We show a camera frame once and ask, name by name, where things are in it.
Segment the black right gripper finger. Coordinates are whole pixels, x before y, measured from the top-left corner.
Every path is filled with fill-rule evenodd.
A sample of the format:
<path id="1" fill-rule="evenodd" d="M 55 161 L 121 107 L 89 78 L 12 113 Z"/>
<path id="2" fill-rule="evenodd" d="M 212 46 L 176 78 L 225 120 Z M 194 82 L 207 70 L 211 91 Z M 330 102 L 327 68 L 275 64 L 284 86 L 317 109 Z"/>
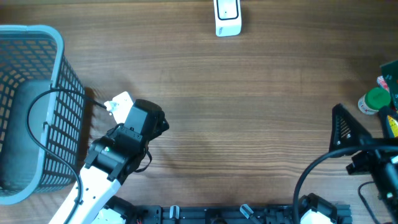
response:
<path id="1" fill-rule="evenodd" d="M 339 103 L 332 109 L 332 130 L 329 152 L 344 148 L 358 147 L 368 143 L 373 137 L 370 132 Z"/>
<path id="2" fill-rule="evenodd" d="M 391 138 L 387 129 L 387 115 L 388 115 L 388 108 L 389 106 L 383 106 L 379 112 L 378 112 L 378 117 L 381 122 L 381 127 L 382 127 L 382 133 L 384 138 Z"/>

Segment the yellow red sauce bottle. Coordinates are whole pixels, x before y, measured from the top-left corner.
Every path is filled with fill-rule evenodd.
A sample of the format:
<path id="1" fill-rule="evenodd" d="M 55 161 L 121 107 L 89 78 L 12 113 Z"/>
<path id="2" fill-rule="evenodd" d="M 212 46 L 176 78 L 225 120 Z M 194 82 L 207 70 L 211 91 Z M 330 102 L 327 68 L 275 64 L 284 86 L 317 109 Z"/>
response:
<path id="1" fill-rule="evenodd" d="M 387 129 L 391 138 L 397 138 L 397 111 L 388 108 Z"/>

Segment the green lid glass jar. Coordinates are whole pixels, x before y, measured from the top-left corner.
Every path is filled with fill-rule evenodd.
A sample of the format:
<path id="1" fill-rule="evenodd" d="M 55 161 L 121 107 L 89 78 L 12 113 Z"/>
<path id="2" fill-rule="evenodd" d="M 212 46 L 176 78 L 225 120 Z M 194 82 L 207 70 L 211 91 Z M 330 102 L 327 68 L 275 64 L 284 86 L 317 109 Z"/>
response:
<path id="1" fill-rule="evenodd" d="M 358 100 L 359 110 L 366 115 L 376 114 L 382 107 L 391 103 L 390 93 L 380 87 L 373 88 Z"/>

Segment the small red tissue box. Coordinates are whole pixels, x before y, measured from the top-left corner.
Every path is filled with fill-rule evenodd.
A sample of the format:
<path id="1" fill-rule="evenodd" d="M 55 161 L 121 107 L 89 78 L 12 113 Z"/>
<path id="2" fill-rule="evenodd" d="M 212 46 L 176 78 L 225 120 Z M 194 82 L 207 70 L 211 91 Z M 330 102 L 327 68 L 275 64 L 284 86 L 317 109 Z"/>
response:
<path id="1" fill-rule="evenodd" d="M 377 82 L 377 84 L 379 85 L 380 88 L 383 88 L 386 91 L 389 91 L 389 87 L 388 87 L 388 85 L 387 85 L 387 83 L 386 83 L 386 81 L 385 81 L 385 79 L 383 78 L 382 75 L 377 77 L 376 82 Z"/>

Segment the green 3M gloves packet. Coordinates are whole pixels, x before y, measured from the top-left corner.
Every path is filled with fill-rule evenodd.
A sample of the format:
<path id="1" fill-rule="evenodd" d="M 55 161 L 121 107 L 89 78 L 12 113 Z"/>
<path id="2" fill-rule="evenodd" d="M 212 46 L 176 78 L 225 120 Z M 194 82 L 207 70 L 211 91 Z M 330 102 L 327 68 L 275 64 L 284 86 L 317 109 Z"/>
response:
<path id="1" fill-rule="evenodd" d="M 392 104 L 397 108 L 397 79 L 398 79 L 398 61 L 391 61 L 381 65 L 381 73 L 386 82 L 389 93 L 392 98 Z"/>

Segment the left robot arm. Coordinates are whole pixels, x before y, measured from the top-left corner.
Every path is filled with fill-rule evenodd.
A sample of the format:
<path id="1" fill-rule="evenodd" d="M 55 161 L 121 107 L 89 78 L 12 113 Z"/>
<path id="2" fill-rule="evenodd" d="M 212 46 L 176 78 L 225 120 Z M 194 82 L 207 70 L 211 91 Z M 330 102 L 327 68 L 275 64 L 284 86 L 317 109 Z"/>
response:
<path id="1" fill-rule="evenodd" d="M 134 206 L 116 196 L 127 177 L 142 172 L 148 144 L 168 130 L 157 104 L 138 99 L 126 120 L 93 141 L 78 180 L 51 223 L 130 223 Z"/>

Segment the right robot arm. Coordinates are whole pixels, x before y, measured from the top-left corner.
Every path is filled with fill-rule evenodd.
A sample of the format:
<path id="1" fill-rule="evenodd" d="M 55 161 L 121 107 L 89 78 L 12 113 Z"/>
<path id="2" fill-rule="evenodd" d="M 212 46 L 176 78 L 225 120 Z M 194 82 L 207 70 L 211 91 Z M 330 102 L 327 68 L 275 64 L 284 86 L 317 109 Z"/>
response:
<path id="1" fill-rule="evenodd" d="M 348 174 L 370 174 L 379 191 L 392 222 L 397 223 L 397 112 L 383 106 L 378 116 L 382 126 L 382 138 L 373 138 L 342 105 L 332 109 L 332 131 L 329 152 L 314 160 L 300 176 L 293 196 L 293 222 L 299 222 L 299 192 L 305 178 L 321 162 L 329 158 L 351 156 L 346 167 Z"/>

